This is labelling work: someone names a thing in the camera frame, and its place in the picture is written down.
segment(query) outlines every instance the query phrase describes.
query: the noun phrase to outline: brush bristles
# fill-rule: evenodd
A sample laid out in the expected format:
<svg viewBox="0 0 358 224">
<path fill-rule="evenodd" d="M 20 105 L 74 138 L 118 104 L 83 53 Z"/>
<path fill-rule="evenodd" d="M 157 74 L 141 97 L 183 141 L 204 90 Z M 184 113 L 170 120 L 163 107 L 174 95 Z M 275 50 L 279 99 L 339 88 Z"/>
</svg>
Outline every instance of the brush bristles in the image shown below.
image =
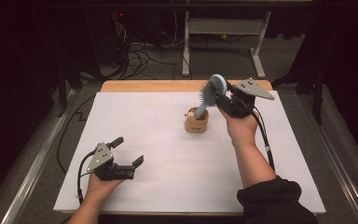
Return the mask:
<svg viewBox="0 0 358 224">
<path fill-rule="evenodd" d="M 200 101 L 207 106 L 214 106 L 216 91 L 222 90 L 223 84 L 218 78 L 211 78 L 200 91 Z"/>
</svg>

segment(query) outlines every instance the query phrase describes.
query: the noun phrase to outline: wooden table edge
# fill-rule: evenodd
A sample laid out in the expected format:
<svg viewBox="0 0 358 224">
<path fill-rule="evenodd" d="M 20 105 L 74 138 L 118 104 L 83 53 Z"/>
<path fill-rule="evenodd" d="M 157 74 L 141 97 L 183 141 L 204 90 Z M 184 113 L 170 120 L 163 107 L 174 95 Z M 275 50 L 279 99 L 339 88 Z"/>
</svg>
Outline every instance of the wooden table edge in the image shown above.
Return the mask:
<svg viewBox="0 0 358 224">
<path fill-rule="evenodd" d="M 229 80 L 234 85 L 242 80 Z M 273 91 L 267 80 L 256 80 L 267 91 Z M 109 80 L 105 81 L 101 91 L 200 91 L 206 80 Z"/>
</svg>

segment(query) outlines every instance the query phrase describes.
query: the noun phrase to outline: black wire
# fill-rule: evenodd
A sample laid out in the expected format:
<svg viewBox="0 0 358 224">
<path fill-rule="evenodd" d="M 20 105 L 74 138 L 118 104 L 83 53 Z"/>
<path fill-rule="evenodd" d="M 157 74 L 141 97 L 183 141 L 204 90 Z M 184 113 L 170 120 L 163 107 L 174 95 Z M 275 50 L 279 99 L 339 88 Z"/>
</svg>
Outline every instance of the black wire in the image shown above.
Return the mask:
<svg viewBox="0 0 358 224">
<path fill-rule="evenodd" d="M 69 216 L 68 218 L 64 219 L 60 224 L 64 224 L 67 223 L 69 221 L 69 219 L 71 219 L 72 216 Z"/>
<path fill-rule="evenodd" d="M 113 65 L 112 67 L 114 69 L 116 69 L 115 71 L 113 71 L 112 73 L 110 73 L 109 75 L 105 75 L 104 77 L 106 77 L 106 79 L 108 80 L 111 80 L 113 77 L 116 77 L 116 76 L 119 76 L 120 74 L 124 73 L 127 68 L 128 68 L 128 62 L 126 60 L 126 58 L 123 59 L 123 62 L 120 64 L 119 67 L 115 68 Z M 80 77 L 84 80 L 87 80 L 87 81 L 100 81 L 100 82 L 105 82 L 105 80 L 101 80 L 100 78 L 98 77 L 87 77 L 87 76 L 84 76 L 82 74 L 80 74 Z"/>
<path fill-rule="evenodd" d="M 89 154 L 87 154 L 83 160 L 81 161 L 80 163 L 80 166 L 79 166 L 79 170 L 78 170 L 78 173 L 77 173 L 77 198 L 79 200 L 79 203 L 83 203 L 83 192 L 81 190 L 81 187 L 80 187 L 80 178 L 83 176 L 81 174 L 81 171 L 83 170 L 83 165 L 84 165 L 84 162 L 92 155 L 94 155 L 95 153 L 95 150 L 91 151 Z"/>
<path fill-rule="evenodd" d="M 236 35 L 237 38 L 234 39 L 234 40 L 222 39 L 221 37 L 217 37 L 216 35 L 205 35 L 205 36 L 208 36 L 211 39 L 220 40 L 220 41 L 223 41 L 223 42 L 235 43 L 235 42 L 238 42 L 239 40 L 241 40 L 242 38 L 244 38 L 244 37 L 246 37 L 248 35 Z"/>
<path fill-rule="evenodd" d="M 78 112 L 78 110 L 83 106 L 85 105 L 89 100 L 91 100 L 92 98 L 95 97 L 95 94 L 93 96 L 91 96 L 90 98 L 88 98 L 85 102 L 83 102 L 75 111 L 74 114 L 72 114 L 71 118 L 69 118 L 69 121 L 66 123 L 66 126 L 65 128 L 63 129 L 63 133 L 61 135 L 61 138 L 60 138 L 60 142 L 57 146 L 57 153 L 56 153 L 56 157 L 57 157 L 57 162 L 58 164 L 60 165 L 60 168 L 61 170 L 63 171 L 64 174 L 66 174 L 66 170 L 65 168 L 63 168 L 63 165 L 61 163 L 61 160 L 60 160 L 60 150 L 61 150 L 61 144 L 62 144 L 62 140 L 63 140 L 63 137 L 65 136 L 66 134 L 66 130 L 68 129 L 69 127 L 69 124 L 71 123 L 71 120 L 74 118 L 75 115 L 80 115 L 80 118 L 79 118 L 79 121 L 86 121 L 87 119 L 83 119 L 83 112 Z"/>
<path fill-rule="evenodd" d="M 190 75 L 190 79 L 193 80 L 193 74 L 191 73 L 191 67 L 190 67 L 190 64 L 188 63 L 188 61 L 186 60 L 185 58 L 185 55 L 182 54 L 182 58 L 183 58 L 183 61 L 185 61 L 185 63 L 187 64 L 188 66 L 188 74 Z"/>
<path fill-rule="evenodd" d="M 189 47 L 190 47 L 191 49 L 207 49 L 207 48 L 208 48 L 208 46 L 209 46 L 208 37 L 205 36 L 205 35 L 199 35 L 199 36 L 205 39 L 205 41 L 206 41 L 205 46 L 199 48 L 199 47 L 194 47 L 194 46 L 190 46 L 190 45 L 189 45 Z"/>
<path fill-rule="evenodd" d="M 251 109 L 242 99 L 240 99 L 237 96 L 233 96 L 233 97 L 236 100 L 238 100 L 243 106 L 245 106 L 251 112 L 251 115 L 255 118 L 255 121 L 258 124 L 258 128 L 260 129 L 261 136 L 263 137 L 264 145 L 266 147 L 269 166 L 272 168 L 273 171 L 275 171 L 275 164 L 274 164 L 274 160 L 273 160 L 273 157 L 272 157 L 271 148 L 270 148 L 270 145 L 269 145 L 269 139 L 267 138 L 267 132 L 266 132 L 265 125 L 264 125 L 264 120 L 263 120 L 263 118 L 261 116 L 260 111 L 258 111 L 258 109 L 254 106 L 254 109 L 258 113 L 258 116 L 257 116 L 257 114 L 254 112 L 254 110 Z"/>
<path fill-rule="evenodd" d="M 83 176 L 85 176 L 85 175 L 90 175 L 91 173 L 85 173 L 85 174 L 83 174 L 83 175 L 81 175 L 80 177 L 83 177 Z"/>
<path fill-rule="evenodd" d="M 172 79 L 174 79 L 174 74 L 175 74 L 175 70 L 176 70 L 176 63 L 165 63 L 165 62 L 161 62 L 161 61 L 158 61 L 156 59 L 153 59 L 148 53 L 147 53 L 147 49 L 146 49 L 146 43 L 144 42 L 143 45 L 142 44 L 132 44 L 133 46 L 140 46 L 139 49 L 137 50 L 133 50 L 133 51 L 130 51 L 130 53 L 132 54 L 135 54 L 137 57 L 134 57 L 134 58 L 131 58 L 130 61 L 133 61 L 135 59 L 138 59 L 140 61 L 139 64 L 137 65 L 131 65 L 130 68 L 132 68 L 133 70 L 135 70 L 134 72 L 132 72 L 132 74 L 130 75 L 127 75 L 125 77 L 123 77 L 123 79 L 127 79 L 129 77 L 133 77 L 133 76 L 137 76 L 139 74 L 143 74 L 147 77 L 150 77 L 150 78 L 153 78 L 153 79 L 156 79 L 154 77 L 151 77 L 150 75 L 147 75 L 144 73 L 144 70 L 147 68 L 148 66 L 148 63 L 150 61 L 154 62 L 154 63 L 161 63 L 161 64 L 167 64 L 167 65 L 173 65 L 173 70 L 172 70 Z"/>
</svg>

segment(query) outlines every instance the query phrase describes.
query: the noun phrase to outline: sleeve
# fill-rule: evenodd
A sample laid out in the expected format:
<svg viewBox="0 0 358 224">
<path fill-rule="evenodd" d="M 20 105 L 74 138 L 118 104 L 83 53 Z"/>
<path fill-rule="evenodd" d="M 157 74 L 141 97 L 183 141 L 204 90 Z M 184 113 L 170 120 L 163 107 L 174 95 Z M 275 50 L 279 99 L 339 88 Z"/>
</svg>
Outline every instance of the sleeve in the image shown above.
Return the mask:
<svg viewBox="0 0 358 224">
<path fill-rule="evenodd" d="M 313 224 L 318 220 L 298 199 L 301 187 L 294 181 L 276 179 L 240 189 L 237 198 L 243 206 L 246 224 Z"/>
</svg>

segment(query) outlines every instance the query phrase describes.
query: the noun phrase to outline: white paper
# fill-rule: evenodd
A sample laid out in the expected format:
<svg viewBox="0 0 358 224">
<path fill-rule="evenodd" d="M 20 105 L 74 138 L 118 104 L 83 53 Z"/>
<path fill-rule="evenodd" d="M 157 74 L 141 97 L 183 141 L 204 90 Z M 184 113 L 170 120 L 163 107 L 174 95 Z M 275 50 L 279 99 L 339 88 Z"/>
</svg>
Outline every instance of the white paper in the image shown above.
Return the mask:
<svg viewBox="0 0 358 224">
<path fill-rule="evenodd" d="M 277 175 L 302 188 L 300 202 L 313 213 L 324 205 L 310 175 L 276 91 L 275 100 L 256 98 L 268 132 Z M 237 190 L 242 188 L 226 121 L 216 107 L 208 107 L 205 133 L 185 130 L 186 111 L 200 105 L 199 93 L 99 92 L 71 162 L 54 210 L 73 212 L 77 170 L 81 160 L 100 142 L 123 136 L 113 149 L 115 162 L 129 165 L 144 155 L 133 180 L 118 186 L 103 207 L 113 213 L 227 214 L 241 213 Z M 257 146 L 267 157 L 261 134 Z M 83 173 L 90 163 L 86 161 Z M 86 192 L 88 177 L 82 177 Z"/>
</svg>

